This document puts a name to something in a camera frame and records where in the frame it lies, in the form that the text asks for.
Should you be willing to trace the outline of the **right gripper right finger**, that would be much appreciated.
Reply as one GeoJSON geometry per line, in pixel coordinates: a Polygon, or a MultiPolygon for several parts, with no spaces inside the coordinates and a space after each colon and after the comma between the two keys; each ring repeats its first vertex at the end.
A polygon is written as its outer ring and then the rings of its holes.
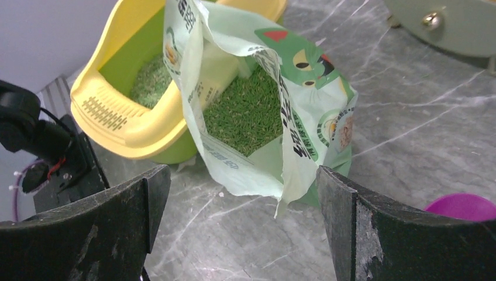
{"type": "Polygon", "coordinates": [[[325,166],[316,188],[338,280],[495,279],[495,221],[428,213],[325,166]]]}

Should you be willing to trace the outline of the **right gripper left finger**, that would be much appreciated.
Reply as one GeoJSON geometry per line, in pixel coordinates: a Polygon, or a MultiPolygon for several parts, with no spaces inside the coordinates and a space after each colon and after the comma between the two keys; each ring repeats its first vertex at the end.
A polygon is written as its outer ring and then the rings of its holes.
{"type": "Polygon", "coordinates": [[[24,221],[1,223],[2,280],[148,280],[171,185],[158,165],[24,221]]]}

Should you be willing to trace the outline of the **magenta plastic scoop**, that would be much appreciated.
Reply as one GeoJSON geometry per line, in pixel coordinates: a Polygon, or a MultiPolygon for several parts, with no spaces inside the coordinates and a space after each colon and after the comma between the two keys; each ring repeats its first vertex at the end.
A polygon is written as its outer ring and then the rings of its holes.
{"type": "Polygon", "coordinates": [[[441,196],[428,204],[424,211],[467,221],[495,219],[495,203],[470,193],[453,193],[441,196]]]}

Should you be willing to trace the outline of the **yellow litter box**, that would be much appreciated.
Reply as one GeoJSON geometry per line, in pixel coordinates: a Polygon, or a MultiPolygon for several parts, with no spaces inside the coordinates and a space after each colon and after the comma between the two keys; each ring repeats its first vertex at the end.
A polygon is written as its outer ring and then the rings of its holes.
{"type": "Polygon", "coordinates": [[[153,109],[129,98],[136,74],[162,54],[178,70],[180,55],[166,39],[166,9],[192,20],[186,1],[119,1],[99,43],[71,88],[71,112],[97,144],[119,156],[174,165],[197,153],[172,81],[153,109]]]}

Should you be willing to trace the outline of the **green cat litter bag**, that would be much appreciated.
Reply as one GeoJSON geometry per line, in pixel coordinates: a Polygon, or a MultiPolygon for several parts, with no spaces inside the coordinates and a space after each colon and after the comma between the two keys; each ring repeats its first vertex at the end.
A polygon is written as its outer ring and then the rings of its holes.
{"type": "Polygon", "coordinates": [[[163,53],[211,177],[277,200],[319,166],[350,169],[357,92],[315,43],[281,26],[285,1],[166,1],[163,53]]]}

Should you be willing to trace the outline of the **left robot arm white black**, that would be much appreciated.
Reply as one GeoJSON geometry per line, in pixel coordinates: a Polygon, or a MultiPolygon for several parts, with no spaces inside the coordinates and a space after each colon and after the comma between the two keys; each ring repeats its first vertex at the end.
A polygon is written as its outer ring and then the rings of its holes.
{"type": "Polygon", "coordinates": [[[73,143],[74,132],[42,108],[36,94],[1,81],[1,144],[6,150],[23,150],[54,165],[73,143]]]}

